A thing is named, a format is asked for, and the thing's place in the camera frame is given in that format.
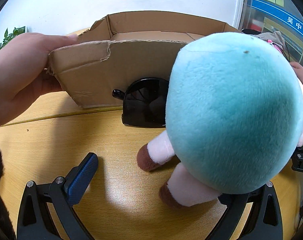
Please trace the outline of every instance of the white wall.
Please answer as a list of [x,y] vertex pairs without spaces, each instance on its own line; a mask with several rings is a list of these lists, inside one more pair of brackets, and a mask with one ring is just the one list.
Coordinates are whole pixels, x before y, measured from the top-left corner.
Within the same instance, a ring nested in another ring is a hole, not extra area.
[[243,0],[9,0],[0,12],[6,28],[64,35],[90,27],[107,14],[134,10],[174,11],[225,21],[238,28]]

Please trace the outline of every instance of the light blue plush head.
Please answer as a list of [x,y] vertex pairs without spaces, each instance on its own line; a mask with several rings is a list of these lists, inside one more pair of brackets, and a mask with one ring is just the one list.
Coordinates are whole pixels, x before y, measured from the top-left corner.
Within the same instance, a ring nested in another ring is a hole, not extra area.
[[251,192],[286,165],[303,128],[303,96],[267,42],[217,33],[180,50],[170,76],[166,129],[187,170],[228,194]]

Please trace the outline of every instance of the glass window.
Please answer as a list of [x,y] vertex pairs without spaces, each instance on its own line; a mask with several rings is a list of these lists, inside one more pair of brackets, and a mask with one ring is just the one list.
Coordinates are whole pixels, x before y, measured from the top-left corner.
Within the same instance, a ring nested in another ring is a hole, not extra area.
[[303,66],[303,17],[291,0],[247,0],[242,29],[280,31],[290,61]]

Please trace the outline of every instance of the plush leg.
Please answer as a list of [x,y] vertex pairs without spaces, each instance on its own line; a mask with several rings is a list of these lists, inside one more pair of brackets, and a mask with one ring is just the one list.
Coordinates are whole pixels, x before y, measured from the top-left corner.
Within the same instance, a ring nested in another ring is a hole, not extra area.
[[220,195],[217,190],[195,179],[182,163],[176,166],[170,179],[159,190],[162,201],[174,208],[190,207],[213,200]]
[[145,144],[137,154],[137,164],[144,171],[151,171],[168,162],[175,153],[166,130]]

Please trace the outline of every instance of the black sunglasses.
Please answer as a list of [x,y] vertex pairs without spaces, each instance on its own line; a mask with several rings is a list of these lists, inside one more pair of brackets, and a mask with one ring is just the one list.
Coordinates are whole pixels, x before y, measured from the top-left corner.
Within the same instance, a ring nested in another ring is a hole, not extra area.
[[115,89],[113,97],[123,100],[123,124],[145,128],[165,127],[168,86],[167,80],[144,78],[132,83],[125,93]]

